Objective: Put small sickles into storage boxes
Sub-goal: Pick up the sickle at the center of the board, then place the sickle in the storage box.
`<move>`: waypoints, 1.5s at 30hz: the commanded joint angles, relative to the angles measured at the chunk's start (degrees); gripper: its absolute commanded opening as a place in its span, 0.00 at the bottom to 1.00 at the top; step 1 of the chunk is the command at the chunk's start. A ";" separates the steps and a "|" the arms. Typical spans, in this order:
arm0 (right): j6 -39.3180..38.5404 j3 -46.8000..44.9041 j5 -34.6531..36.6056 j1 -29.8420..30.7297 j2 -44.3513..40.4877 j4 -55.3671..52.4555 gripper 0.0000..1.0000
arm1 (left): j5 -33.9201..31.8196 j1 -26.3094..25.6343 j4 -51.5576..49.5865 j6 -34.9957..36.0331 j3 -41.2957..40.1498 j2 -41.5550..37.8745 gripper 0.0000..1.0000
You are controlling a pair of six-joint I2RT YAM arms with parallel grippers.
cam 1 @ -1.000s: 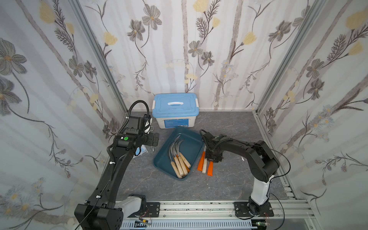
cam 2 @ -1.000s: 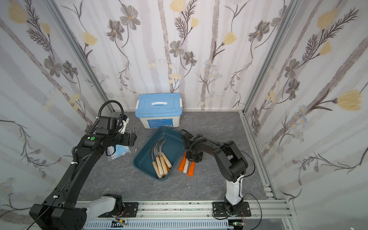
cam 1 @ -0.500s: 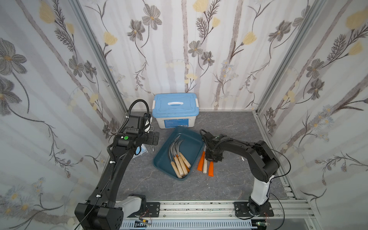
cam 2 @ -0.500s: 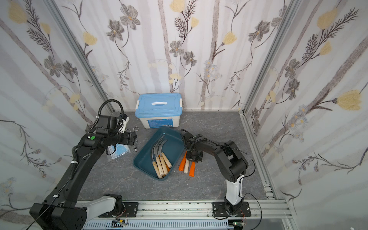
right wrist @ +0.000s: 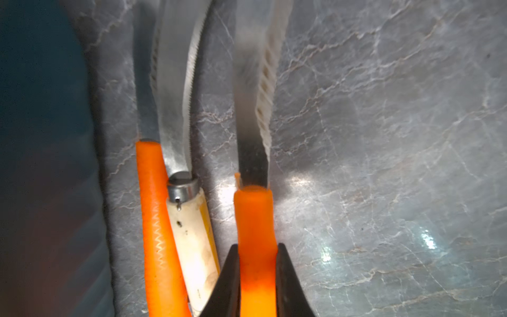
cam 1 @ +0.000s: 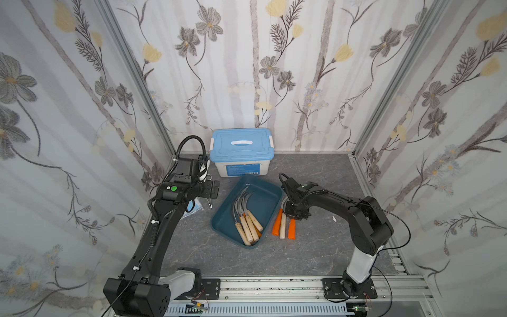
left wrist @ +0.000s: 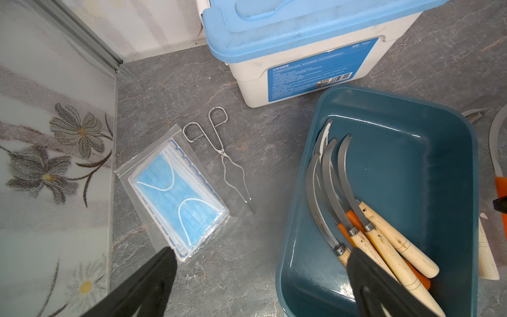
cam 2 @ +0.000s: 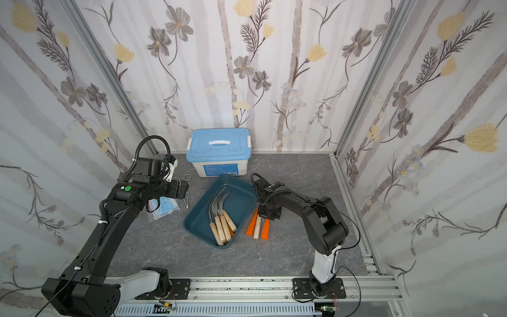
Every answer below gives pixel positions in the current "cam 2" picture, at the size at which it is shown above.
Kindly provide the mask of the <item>wooden handle sickle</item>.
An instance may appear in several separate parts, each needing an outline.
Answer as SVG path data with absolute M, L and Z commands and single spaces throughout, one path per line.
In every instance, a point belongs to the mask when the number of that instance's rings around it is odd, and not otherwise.
M 222 226 L 219 212 L 218 212 L 219 199 L 221 198 L 222 195 L 223 194 L 221 192 L 219 192 L 216 195 L 216 197 L 213 199 L 213 201 L 211 202 L 211 207 L 210 207 L 211 208 L 210 215 L 211 215 L 213 223 L 215 224 L 215 228 L 216 228 L 216 232 L 217 232 L 217 235 L 215 238 L 216 238 L 217 244 L 219 246 L 224 246 L 224 243 L 226 242 L 226 237 L 224 234 L 223 226 Z
M 209 207 L 208 207 L 208 216 L 209 216 L 209 222 L 210 222 L 210 227 L 211 227 L 211 231 L 212 231 L 212 234 L 217 242 L 217 245 L 218 246 L 223 246 L 224 243 L 223 241 L 221 240 L 220 236 L 219 236 L 219 231 L 217 229 L 217 226 L 215 224 L 215 218 L 214 218 L 214 213 L 213 213 L 213 206 L 214 206 L 214 203 L 215 203 L 215 199 L 216 197 L 214 197 L 210 204 L 209 204 Z
M 225 234 L 225 237 L 226 237 L 225 244 L 227 244 L 228 242 L 231 241 L 231 235 L 230 235 L 229 230 L 228 230 L 228 224 L 227 224 L 225 218 L 221 215 L 221 212 L 220 212 L 219 209 L 218 209 L 218 212 L 219 212 L 220 220 L 221 220 L 221 223 L 222 223 L 222 226 L 223 226 L 224 234 Z
M 231 195 L 230 192 L 225 192 L 223 191 L 220 195 L 220 198 L 219 198 L 219 210 L 221 212 L 221 215 L 225 218 L 230 230 L 232 232 L 236 232 L 237 230 L 237 227 L 236 225 L 234 224 L 233 220 L 231 219 L 231 217 L 228 215 L 228 213 L 225 211 L 225 208 L 224 208 L 224 202 L 225 200 L 228 198 L 228 196 Z
M 258 215 L 256 217 L 256 224 L 255 224 L 255 227 L 254 227 L 254 233 L 253 233 L 253 238 L 254 239 L 259 239 L 260 237 L 260 229 L 261 229 L 261 217 Z

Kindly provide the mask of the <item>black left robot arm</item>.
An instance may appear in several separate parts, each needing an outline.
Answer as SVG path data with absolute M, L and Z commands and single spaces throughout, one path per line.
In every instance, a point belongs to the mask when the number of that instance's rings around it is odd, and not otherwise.
M 135 150 L 132 166 L 99 203 L 100 218 L 84 247 L 58 278 L 48 278 L 42 294 L 63 316 L 112 316 L 125 301 L 161 299 L 173 288 L 166 269 L 148 268 L 106 282 L 111 261 L 128 228 L 149 202 L 184 199 L 186 181 L 174 181 L 177 165 L 168 142 L 148 136 Z

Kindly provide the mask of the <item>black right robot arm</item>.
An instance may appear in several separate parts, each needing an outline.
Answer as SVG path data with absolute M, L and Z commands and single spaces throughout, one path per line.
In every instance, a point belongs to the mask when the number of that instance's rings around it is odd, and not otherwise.
M 274 221 L 281 217 L 283 209 L 287 209 L 302 219 L 308 240 L 315 249 L 314 265 L 309 275 L 310 290 L 314 297 L 323 297 L 333 285 L 337 253 L 349 235 L 342 214 L 327 196 L 311 198 L 281 182 L 270 183 L 258 173 L 251 174 L 250 180 L 261 218 Z

